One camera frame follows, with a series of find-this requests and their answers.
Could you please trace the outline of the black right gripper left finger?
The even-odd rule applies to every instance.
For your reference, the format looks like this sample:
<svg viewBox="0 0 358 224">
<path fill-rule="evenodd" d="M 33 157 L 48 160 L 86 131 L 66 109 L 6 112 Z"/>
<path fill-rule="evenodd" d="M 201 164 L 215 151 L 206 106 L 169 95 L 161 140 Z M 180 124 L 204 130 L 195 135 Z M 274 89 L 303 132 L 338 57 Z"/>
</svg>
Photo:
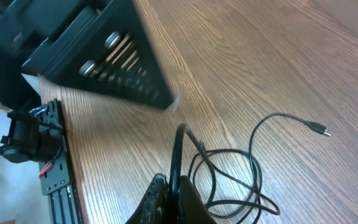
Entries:
<svg viewBox="0 0 358 224">
<path fill-rule="evenodd" d="M 126 224 L 163 224 L 167 189 L 166 176 L 161 173 L 155 174 Z"/>
</svg>

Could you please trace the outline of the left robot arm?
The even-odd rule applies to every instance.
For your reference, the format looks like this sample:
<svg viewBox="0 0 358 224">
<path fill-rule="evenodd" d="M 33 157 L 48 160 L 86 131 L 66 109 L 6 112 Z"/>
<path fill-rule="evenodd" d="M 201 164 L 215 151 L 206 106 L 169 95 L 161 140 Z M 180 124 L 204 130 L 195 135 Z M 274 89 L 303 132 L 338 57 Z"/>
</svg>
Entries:
<svg viewBox="0 0 358 224">
<path fill-rule="evenodd" d="M 130 0 L 16 0 L 0 48 L 60 86 L 165 109 L 173 96 Z"/>
</svg>

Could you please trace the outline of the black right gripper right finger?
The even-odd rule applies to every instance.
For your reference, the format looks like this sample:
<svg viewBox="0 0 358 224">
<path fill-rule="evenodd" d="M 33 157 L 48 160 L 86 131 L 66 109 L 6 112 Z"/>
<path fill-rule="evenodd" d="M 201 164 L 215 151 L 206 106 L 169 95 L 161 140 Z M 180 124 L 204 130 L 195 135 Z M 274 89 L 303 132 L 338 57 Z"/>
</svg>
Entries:
<svg viewBox="0 0 358 224">
<path fill-rule="evenodd" d="M 185 175 L 180 177 L 178 191 L 179 224 L 216 224 L 207 211 L 201 197 Z"/>
</svg>

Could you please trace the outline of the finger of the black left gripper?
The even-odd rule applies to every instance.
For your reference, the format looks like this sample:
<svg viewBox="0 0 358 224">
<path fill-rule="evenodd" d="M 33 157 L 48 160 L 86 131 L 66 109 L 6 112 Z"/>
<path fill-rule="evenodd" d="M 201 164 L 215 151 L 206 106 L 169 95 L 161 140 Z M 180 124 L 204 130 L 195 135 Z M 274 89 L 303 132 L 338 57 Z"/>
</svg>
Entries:
<svg viewBox="0 0 358 224">
<path fill-rule="evenodd" d="M 60 86 L 161 109 L 173 103 L 132 1 L 81 2 L 22 67 Z"/>
</svg>

